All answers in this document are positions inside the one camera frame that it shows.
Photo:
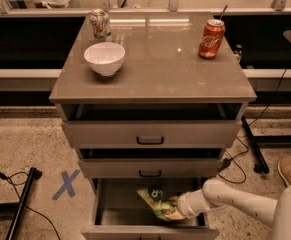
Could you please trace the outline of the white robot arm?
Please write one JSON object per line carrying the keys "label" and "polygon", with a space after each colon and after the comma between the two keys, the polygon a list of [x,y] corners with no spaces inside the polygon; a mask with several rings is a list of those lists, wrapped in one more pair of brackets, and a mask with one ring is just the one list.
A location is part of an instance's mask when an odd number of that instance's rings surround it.
{"label": "white robot arm", "polygon": [[291,240],[291,185],[276,200],[236,190],[212,178],[201,189],[182,194],[177,201],[177,209],[186,218],[212,212],[223,205],[235,207],[270,226],[271,240]]}

